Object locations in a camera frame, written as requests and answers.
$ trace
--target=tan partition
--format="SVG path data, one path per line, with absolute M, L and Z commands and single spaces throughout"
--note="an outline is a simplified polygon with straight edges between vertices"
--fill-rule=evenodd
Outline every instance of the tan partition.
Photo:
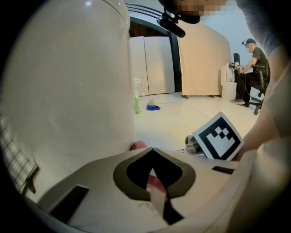
M 202 23 L 179 26 L 186 32 L 178 39 L 183 95 L 221 95 L 221 66 L 231 62 L 228 40 Z

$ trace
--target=white floor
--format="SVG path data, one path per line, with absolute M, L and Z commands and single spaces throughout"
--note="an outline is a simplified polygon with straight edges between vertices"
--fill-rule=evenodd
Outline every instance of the white floor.
M 146 104 L 155 100 L 161 110 L 147 111 Z M 190 96 L 181 93 L 152 95 L 140 98 L 140 115 L 135 115 L 135 141 L 143 141 L 148 147 L 161 147 L 169 150 L 185 148 L 185 138 L 203 126 L 220 111 L 236 127 L 242 137 L 257 120 L 254 106 L 238 106 L 219 97 Z

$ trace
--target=white panel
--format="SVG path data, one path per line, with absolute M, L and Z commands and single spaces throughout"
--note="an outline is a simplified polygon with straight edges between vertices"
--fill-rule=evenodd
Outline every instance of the white panel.
M 173 59 L 168 37 L 145 37 L 150 95 L 175 92 Z
M 140 79 L 142 83 L 142 78 L 144 78 L 144 90 L 146 96 L 149 95 L 149 86 L 147 83 L 147 73 L 146 73 L 146 54 L 145 54 L 145 42 L 144 37 L 133 37 L 130 39 L 131 47 L 131 76 L 132 79 Z M 139 94 L 142 93 L 142 85 L 138 90 Z

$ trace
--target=blue object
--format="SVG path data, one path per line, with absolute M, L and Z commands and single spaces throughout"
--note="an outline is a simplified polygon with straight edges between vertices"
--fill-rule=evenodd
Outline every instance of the blue object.
M 157 105 L 147 105 L 146 109 L 149 111 L 160 110 L 161 108 Z

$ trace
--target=person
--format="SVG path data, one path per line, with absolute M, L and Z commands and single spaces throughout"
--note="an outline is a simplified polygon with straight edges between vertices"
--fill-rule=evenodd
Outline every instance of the person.
M 248 107 L 250 105 L 251 87 L 254 86 L 256 89 L 260 89 L 260 76 L 259 70 L 256 68 L 253 68 L 253 72 L 246 72 L 251 70 L 251 66 L 253 65 L 264 66 L 265 69 L 262 70 L 262 73 L 264 77 L 264 86 L 267 87 L 270 82 L 270 68 L 263 50 L 257 47 L 254 39 L 248 39 L 245 46 L 249 50 L 249 53 L 252 53 L 253 55 L 247 65 L 235 67 L 239 72 L 239 76 L 236 86 L 236 98 L 231 102 Z

